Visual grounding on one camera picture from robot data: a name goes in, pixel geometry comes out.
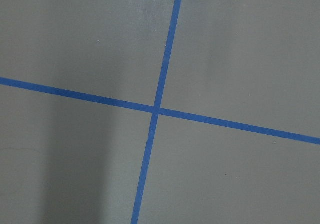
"blue tape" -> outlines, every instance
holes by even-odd
[[[320,145],[320,138],[161,108],[160,115]]]
[[[9,86],[9,87],[14,87],[14,88],[21,88],[21,89],[26,89],[30,91],[40,92],[40,93],[47,93],[47,94],[57,95],[57,96],[66,97],[66,98],[73,98],[73,99],[88,101],[92,103],[100,103],[100,104],[105,104],[105,105],[119,107],[119,108],[127,108],[127,109],[132,109],[132,110],[146,112],[146,113],[152,113],[154,110],[153,106],[149,106],[149,105],[143,105],[143,104],[133,103],[133,102],[124,101],[124,100],[117,100],[117,99],[102,97],[98,95],[85,94],[81,92],[65,90],[65,89],[50,87],[46,85],[39,85],[39,84],[24,82],[20,80],[13,80],[13,79],[8,79],[3,77],[0,77],[0,84]]]
[[[151,153],[152,153],[152,147],[154,145],[154,140],[155,140],[155,135],[156,135],[159,111],[160,111],[160,107],[161,107],[162,98],[164,95],[171,52],[172,52],[172,48],[174,45],[174,39],[175,39],[175,33],[176,33],[176,28],[177,28],[177,23],[178,23],[181,2],[182,2],[182,0],[174,0],[174,4],[173,4],[173,11],[172,11],[172,16],[171,16],[171,21],[170,21],[169,32],[168,32],[168,36],[166,39],[166,45],[165,45],[165,50],[164,50],[164,55],[163,55],[161,72],[160,72],[158,87],[157,87],[156,95],[155,95],[155,99],[154,99],[154,110],[153,110],[152,117],[151,117],[148,140],[145,145],[145,151],[144,151],[143,160],[142,160],[141,172],[140,172],[138,187],[137,187],[137,191],[136,191],[136,195],[135,195],[131,224],[138,224],[138,219],[139,219],[139,214],[140,214],[140,209],[141,209],[141,204],[142,204],[142,198],[144,195],[147,174],[148,174],[148,168],[149,168],[149,163],[150,163],[150,158],[151,158]]]

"gray floor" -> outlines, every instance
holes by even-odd
[[[0,77],[153,106],[174,0],[1,0]],[[320,0],[182,0],[161,107],[319,137]],[[151,114],[0,85],[0,223],[129,224]],[[320,146],[160,116],[140,224],[314,224]]]

